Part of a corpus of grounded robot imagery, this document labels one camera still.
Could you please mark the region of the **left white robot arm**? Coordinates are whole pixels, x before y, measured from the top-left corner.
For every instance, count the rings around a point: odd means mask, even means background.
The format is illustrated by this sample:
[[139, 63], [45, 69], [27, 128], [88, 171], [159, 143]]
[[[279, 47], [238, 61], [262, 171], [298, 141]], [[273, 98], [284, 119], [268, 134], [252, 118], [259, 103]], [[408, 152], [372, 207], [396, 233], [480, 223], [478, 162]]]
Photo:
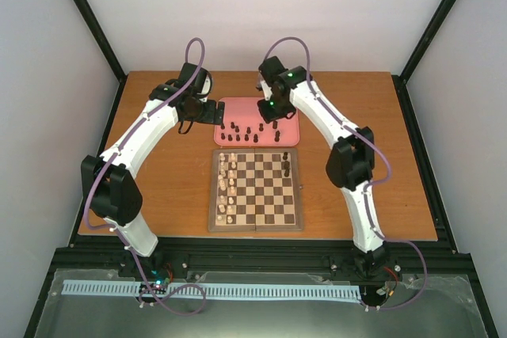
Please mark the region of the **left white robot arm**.
[[160, 139], [184, 122], [220, 125], [224, 103], [208, 98], [212, 79], [184, 85], [169, 80], [152, 90], [132, 125], [97, 157], [81, 164], [83, 222], [91, 230], [108, 228], [122, 239], [126, 250], [138, 254], [136, 265], [145, 275], [159, 275], [165, 257], [155, 250], [158, 238], [142, 216], [143, 197], [135, 182], [138, 171]]

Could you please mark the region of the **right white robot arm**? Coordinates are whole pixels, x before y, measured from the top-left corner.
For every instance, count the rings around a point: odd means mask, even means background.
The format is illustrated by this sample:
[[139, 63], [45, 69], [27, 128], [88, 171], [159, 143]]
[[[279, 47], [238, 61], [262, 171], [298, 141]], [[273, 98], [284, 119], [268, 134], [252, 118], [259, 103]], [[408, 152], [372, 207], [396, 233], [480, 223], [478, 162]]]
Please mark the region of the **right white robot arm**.
[[386, 260], [385, 237], [379, 226], [372, 194], [375, 168], [374, 135], [347, 120], [326, 98], [310, 74], [301, 66], [287, 69], [279, 63], [259, 66], [258, 101], [266, 123], [303, 113], [330, 147], [326, 175], [345, 198], [353, 227], [356, 273], [368, 278]]

